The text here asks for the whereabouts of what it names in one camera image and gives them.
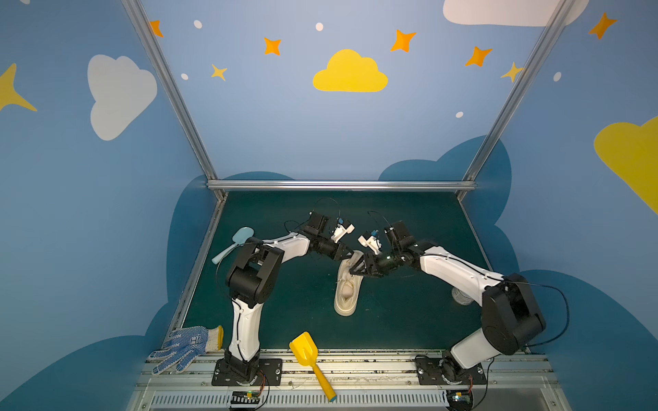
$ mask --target yellow toy shovel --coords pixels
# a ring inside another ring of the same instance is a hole
[[[327,381],[327,379],[324,377],[324,374],[322,371],[320,371],[320,368],[318,368],[317,364],[315,364],[315,360],[318,359],[318,347],[313,342],[311,335],[305,331],[302,335],[295,338],[290,343],[290,349],[297,358],[299,365],[304,367],[313,367],[315,376],[318,377],[320,386],[324,390],[324,394],[329,399],[329,402],[335,400],[336,392],[333,388],[331,388],[331,384],[329,384],[329,381]]]

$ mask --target robotic arm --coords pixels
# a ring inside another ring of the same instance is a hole
[[[468,378],[469,369],[498,354],[512,355],[546,328],[536,299],[518,274],[501,274],[477,267],[431,241],[417,241],[403,222],[384,230],[393,251],[375,251],[374,234],[366,240],[373,253],[364,254],[350,269],[353,275],[381,277],[408,265],[440,278],[456,288],[461,302],[476,301],[482,307],[482,327],[444,353],[442,374],[449,383]]]
[[[242,247],[226,276],[233,305],[233,337],[224,352],[228,370],[239,383],[251,384],[259,369],[258,338],[263,303],[272,294],[281,264],[314,251],[333,260],[352,257],[353,251],[340,242],[354,226],[338,218],[331,235],[324,233],[329,217],[311,212],[299,233],[273,240],[251,237]]]

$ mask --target white sneaker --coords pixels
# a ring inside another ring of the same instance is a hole
[[[345,259],[338,267],[338,283],[336,284],[336,297],[334,310],[342,316],[350,316],[357,309],[357,299],[363,276],[353,276],[349,273],[350,267],[363,256],[361,251],[355,251],[352,258]]]

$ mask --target green table surface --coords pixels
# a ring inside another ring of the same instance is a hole
[[[252,227],[259,239],[273,239],[287,233],[286,220],[303,222],[314,207],[336,217],[338,207],[331,200],[315,205],[321,197],[339,202],[341,216],[354,224],[354,232],[342,241],[355,250],[365,251],[357,240],[360,234],[383,227],[383,222],[375,222],[367,214],[376,210],[391,223],[403,220],[416,239],[432,239],[451,253],[486,267],[452,193],[235,191],[229,194],[219,220],[185,326],[221,325],[227,347],[233,310],[225,280],[239,249],[226,257],[218,270],[212,257],[231,245],[233,234],[244,226]],[[288,228],[296,225],[289,222]],[[388,252],[388,241],[383,233],[381,236],[383,250]],[[450,285],[409,267],[383,278],[364,278],[356,312],[340,316],[334,311],[338,266],[339,262],[316,253],[283,264],[263,306],[261,348],[288,348],[290,341],[308,331],[321,349],[446,349],[480,327],[477,304],[457,304]]]

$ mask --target blue and white glove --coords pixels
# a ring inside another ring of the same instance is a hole
[[[222,346],[224,329],[222,326],[213,329],[206,327],[180,328],[169,333],[164,340],[163,350],[153,351],[150,360],[163,360],[153,371],[153,375],[161,374],[167,368],[176,365],[176,373],[185,371],[197,355],[209,351],[217,351]]]

